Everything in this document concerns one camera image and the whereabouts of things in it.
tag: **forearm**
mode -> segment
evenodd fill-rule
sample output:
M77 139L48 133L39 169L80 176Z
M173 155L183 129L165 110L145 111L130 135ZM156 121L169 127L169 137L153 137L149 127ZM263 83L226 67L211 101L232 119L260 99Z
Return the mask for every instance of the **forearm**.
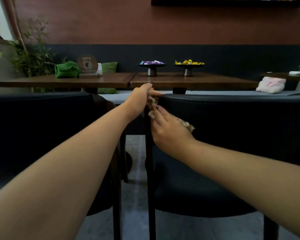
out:
M0 239L75 238L128 123L123 104L0 190Z
M197 141L183 161L300 236L300 166Z

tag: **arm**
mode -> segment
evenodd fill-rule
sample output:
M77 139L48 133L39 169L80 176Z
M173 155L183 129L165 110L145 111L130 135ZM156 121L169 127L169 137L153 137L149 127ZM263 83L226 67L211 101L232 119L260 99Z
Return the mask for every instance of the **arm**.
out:
M48 152L0 190L0 239L76 237L120 135L143 111L150 88L151 84L145 84L135 89L122 105Z
M196 141L165 109L154 110L152 135L161 150L300 236L300 166Z

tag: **chair backrest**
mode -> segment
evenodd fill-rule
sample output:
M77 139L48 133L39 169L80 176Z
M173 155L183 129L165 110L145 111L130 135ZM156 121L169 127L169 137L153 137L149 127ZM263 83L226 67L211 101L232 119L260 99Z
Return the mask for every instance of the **chair backrest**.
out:
M159 104L192 124L199 141L300 164L300 96L167 94ZM145 126L151 144L148 116Z
M0 168L19 173L106 112L86 92L0 95Z

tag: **person's left hand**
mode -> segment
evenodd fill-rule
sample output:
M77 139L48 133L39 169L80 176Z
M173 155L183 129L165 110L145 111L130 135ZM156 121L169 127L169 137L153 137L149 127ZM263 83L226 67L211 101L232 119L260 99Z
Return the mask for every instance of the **person's left hand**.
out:
M147 103L148 96L158 97L162 95L162 92L152 90L152 83L145 83L139 88L135 88L132 93L128 96L123 105L128 111L129 120L134 120L140 115Z

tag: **hand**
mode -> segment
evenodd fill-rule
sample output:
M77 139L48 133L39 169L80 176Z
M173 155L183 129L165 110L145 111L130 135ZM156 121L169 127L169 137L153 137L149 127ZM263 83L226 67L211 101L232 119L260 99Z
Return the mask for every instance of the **hand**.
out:
M140 115L147 103L148 96L158 97L162 92L152 90L152 83L145 83L139 88L135 88L123 103L128 112L129 121L133 121Z
M183 161L187 149L196 140L178 119L163 107L152 104L155 119L151 119L151 132L154 143L173 158Z

